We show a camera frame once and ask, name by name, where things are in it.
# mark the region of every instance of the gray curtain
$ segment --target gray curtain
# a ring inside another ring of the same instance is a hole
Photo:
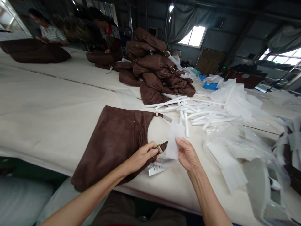
[[[175,4],[168,23],[168,43],[181,41],[194,26],[208,27],[213,11],[196,6]]]
[[[268,42],[270,54],[280,54],[301,48],[301,27],[284,26]]]

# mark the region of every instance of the metal buckle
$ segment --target metal buckle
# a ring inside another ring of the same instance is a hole
[[[162,151],[161,144],[158,144],[157,146],[155,146],[155,149],[157,147],[160,147],[160,148],[158,148],[158,154],[162,154],[164,151]]]

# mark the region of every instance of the worktable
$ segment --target worktable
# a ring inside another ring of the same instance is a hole
[[[94,67],[84,51],[66,50],[72,59],[60,64],[20,64],[0,50],[0,156],[17,157],[72,176],[103,107],[122,108],[115,91],[130,89],[137,98],[141,95],[139,87],[119,82],[117,72],[106,75],[108,70]],[[141,106],[144,111],[154,110],[145,108],[142,101]],[[287,118],[300,115],[279,106],[267,105],[265,108],[267,113],[280,113]],[[176,112],[165,114],[178,120]],[[154,117],[148,130],[148,141],[165,142],[169,126],[166,120]],[[276,140],[280,134],[272,127],[253,130],[269,140]],[[199,126],[190,126],[189,131],[188,140],[230,220],[245,226],[261,225],[253,215],[246,190],[238,189],[230,194],[220,168],[203,149],[205,132]],[[144,170],[115,190],[200,214],[193,186],[179,162],[151,177]],[[291,215],[301,222],[298,214],[301,197],[292,190],[290,200]]]

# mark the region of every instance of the black hair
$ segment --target black hair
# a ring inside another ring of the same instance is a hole
[[[46,17],[44,17],[43,14],[40,13],[36,9],[31,8],[31,9],[28,10],[28,13],[35,16],[35,17],[37,17],[37,18],[39,18],[39,19],[44,19],[47,23],[51,24],[50,21]]]
[[[106,15],[103,15],[102,12],[95,7],[89,8],[89,14],[90,14],[90,17],[92,20],[104,21],[104,22],[107,22],[107,23],[117,27],[117,25],[115,24],[115,22],[112,18],[110,18]]]

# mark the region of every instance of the worker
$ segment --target worker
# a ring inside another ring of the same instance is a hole
[[[110,20],[110,18],[103,15],[94,7],[89,8],[89,14],[100,29],[105,47],[104,53],[111,54],[115,62],[122,60],[123,52],[121,49],[120,34],[114,21]]]
[[[38,10],[31,8],[28,10],[28,13],[34,21],[40,25],[42,36],[36,36],[36,39],[47,43],[61,43],[63,45],[69,44],[64,33],[57,27],[53,26]]]
[[[200,160],[186,139],[176,138],[179,145],[179,162],[187,171],[196,192],[206,226],[232,225],[219,203]],[[101,200],[127,175],[138,171],[152,157],[158,157],[157,144],[152,141],[142,146],[134,155],[111,171],[101,181],[71,200],[46,219],[40,226],[80,226]],[[160,209],[143,222],[135,218],[135,203],[125,194],[112,191],[91,226],[113,225],[186,225],[185,216],[172,209]]]

